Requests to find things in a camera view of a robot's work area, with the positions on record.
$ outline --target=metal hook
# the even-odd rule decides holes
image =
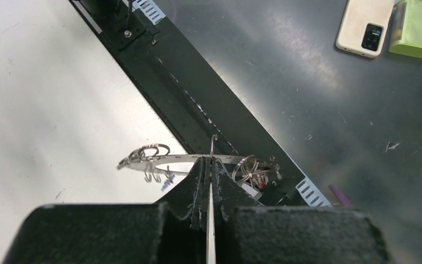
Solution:
[[[218,136],[216,134],[214,134],[211,137],[211,153],[209,154],[210,158],[213,158],[213,153],[214,153],[214,141],[218,139]]]

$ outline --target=gray metal surface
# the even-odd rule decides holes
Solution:
[[[156,3],[324,194],[422,263],[422,60],[336,50],[345,0]]]
[[[185,153],[68,1],[0,1],[0,262],[38,206],[160,198],[115,169],[155,142]]]

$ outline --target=black metal frame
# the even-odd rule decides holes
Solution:
[[[209,152],[218,134],[216,154],[274,158],[283,176],[277,188],[290,204],[304,204],[295,188],[303,173],[168,18],[154,26],[136,10],[126,38],[125,5],[93,19],[98,32],[81,5],[69,1],[188,153]]]

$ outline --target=beige phone case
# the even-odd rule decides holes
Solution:
[[[377,57],[382,51],[393,7],[394,0],[348,0],[336,46],[369,58]],[[383,28],[377,51],[362,47],[368,24]]]

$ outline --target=gray table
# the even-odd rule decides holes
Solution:
[[[327,196],[342,189],[422,263],[422,60],[336,50],[345,0],[156,3]]]

